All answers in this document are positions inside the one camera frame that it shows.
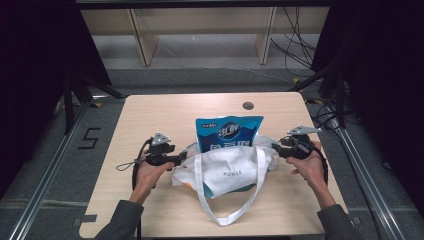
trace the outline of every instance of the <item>snack bag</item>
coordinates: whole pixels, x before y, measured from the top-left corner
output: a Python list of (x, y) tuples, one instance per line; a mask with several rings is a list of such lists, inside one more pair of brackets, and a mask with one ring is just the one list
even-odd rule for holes
[(228, 116), (196, 119), (200, 152), (232, 146), (251, 147), (263, 118), (262, 116)]

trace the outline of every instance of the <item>wooden table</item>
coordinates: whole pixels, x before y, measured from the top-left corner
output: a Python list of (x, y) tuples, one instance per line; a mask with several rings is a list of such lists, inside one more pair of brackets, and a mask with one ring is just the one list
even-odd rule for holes
[[(244, 102), (254, 108), (245, 110)], [(170, 137), (176, 155), (196, 141), (196, 118), (217, 116), (264, 116), (259, 134), (278, 140), (297, 125), (312, 127), (299, 93), (217, 93), (138, 95), (127, 98), (105, 157), (86, 215), (96, 222), (81, 225), (83, 238), (94, 237), (111, 219), (119, 200), (131, 194), (132, 169), (117, 171), (131, 162), (145, 140), (157, 131)], [(316, 134), (311, 139), (319, 140)], [(232, 225), (219, 227), (203, 212), (197, 194), (184, 186), (172, 187), (172, 172), (166, 172), (144, 204), (143, 237), (217, 237), (322, 234), (316, 215), (318, 202), (300, 176), (290, 175), (292, 165), (280, 158), (269, 172), (251, 208)], [(336, 202), (346, 206), (329, 170), (329, 188)], [(227, 194), (210, 201), (218, 215), (240, 207), (251, 192)]]

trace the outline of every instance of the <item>gray floor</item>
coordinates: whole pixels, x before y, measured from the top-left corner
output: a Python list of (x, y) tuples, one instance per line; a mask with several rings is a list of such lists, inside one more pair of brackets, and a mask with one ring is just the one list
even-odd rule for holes
[[(318, 35), (305, 36), (316, 44)], [(274, 39), (286, 47), (283, 36)], [(113, 86), (126, 94), (254, 92), (286, 91), (294, 76), (285, 69), (285, 57), (271, 45), (266, 65), (259, 65), (253, 37), (249, 35), (164, 36), (157, 46), (150, 67), (142, 67), (132, 36), (95, 37), (95, 42), (108, 69)], [(297, 55), (302, 51), (292, 49)], [(287, 58), (291, 72), (312, 74)], [(306, 88), (305, 99), (318, 98), (320, 82)], [(93, 89), (94, 95), (103, 93)], [(100, 107), (87, 110), (76, 131), (62, 166), (44, 199), (42, 208), (27, 239), (80, 239), (79, 220), (85, 213), (101, 164), (112, 138), (124, 101), (106, 98)], [(322, 105), (307, 104), (311, 116)], [(402, 186), (389, 169), (383, 168), (378, 149), (360, 119), (348, 117), (347, 129), (362, 159), (372, 173), (378, 189), (389, 205), (404, 233), (405, 239), (424, 239), (424, 221)], [(26, 203), (35, 191), (44, 171), (53, 158), (64, 132), (64, 109), (59, 111), (34, 153), (26, 163), (0, 205), (0, 239), (7, 239)], [(87, 146), (83, 137), (88, 128), (90, 137), (98, 138), (96, 147)], [(378, 239), (369, 209), (358, 187), (342, 145), (331, 130), (319, 134), (334, 175), (339, 184), (350, 217), (359, 220), (356, 227), (366, 239)], [(388, 239), (377, 217), (382, 239)], [(323, 236), (293, 236), (293, 239), (324, 239)]]

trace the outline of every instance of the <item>black curtain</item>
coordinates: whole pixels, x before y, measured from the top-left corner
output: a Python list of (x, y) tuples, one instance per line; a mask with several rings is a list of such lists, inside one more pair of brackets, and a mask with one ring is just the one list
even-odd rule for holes
[[(340, 45), (342, 25), (352, 9), (330, 11), (313, 63), (326, 66)], [(371, 1), (360, 47), (344, 55), (342, 72), (350, 83), (356, 110), (384, 158), (424, 216), (422, 133), (424, 133), (424, 4)]]
[(0, 1), (0, 196), (31, 159), (69, 72), (110, 84), (81, 13), (65, 2)]

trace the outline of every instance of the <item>sleeve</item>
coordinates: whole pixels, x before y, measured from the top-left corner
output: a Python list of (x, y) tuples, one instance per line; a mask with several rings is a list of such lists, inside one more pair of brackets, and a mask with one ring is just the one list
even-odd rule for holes
[(94, 239), (133, 239), (144, 208), (139, 204), (121, 200), (108, 223)]
[(318, 217), (329, 240), (364, 239), (339, 204), (319, 211)]

